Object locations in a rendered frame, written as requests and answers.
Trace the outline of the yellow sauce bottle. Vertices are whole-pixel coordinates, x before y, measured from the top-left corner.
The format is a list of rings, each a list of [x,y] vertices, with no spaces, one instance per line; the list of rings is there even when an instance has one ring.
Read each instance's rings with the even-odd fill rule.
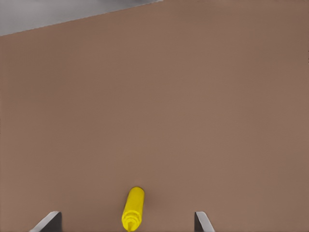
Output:
[[[121,222],[127,232],[134,232],[142,223],[145,192],[141,187],[133,187],[128,193]]]

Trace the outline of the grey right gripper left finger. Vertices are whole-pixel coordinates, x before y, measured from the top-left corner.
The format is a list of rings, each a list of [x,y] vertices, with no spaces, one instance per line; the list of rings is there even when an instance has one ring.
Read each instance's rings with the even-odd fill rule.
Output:
[[[62,232],[62,213],[50,212],[29,232]]]

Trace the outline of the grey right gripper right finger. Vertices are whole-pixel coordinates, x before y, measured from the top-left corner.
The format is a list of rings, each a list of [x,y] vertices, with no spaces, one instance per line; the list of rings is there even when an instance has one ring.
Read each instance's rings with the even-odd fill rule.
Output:
[[[215,232],[207,214],[203,211],[195,212],[194,218],[194,231],[195,232]]]

